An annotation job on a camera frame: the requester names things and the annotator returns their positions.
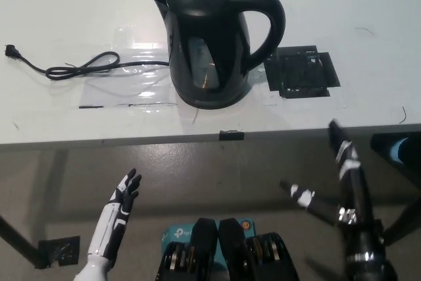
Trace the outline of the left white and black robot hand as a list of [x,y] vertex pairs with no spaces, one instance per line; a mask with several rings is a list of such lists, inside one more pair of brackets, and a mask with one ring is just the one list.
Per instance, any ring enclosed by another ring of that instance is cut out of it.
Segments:
[[96,255],[115,263],[124,237],[127,223],[136,197],[141,175],[131,169],[112,192],[103,207],[88,249],[88,255]]

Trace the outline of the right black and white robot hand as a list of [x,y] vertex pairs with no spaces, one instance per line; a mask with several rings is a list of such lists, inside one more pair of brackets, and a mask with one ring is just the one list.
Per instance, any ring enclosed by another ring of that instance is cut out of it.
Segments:
[[338,168],[339,203],[330,204],[318,197],[316,192],[285,180],[280,182],[280,187],[300,208],[340,229],[347,261],[381,261],[385,259],[382,226],[374,218],[370,192],[356,147],[336,120],[329,123],[328,135]]

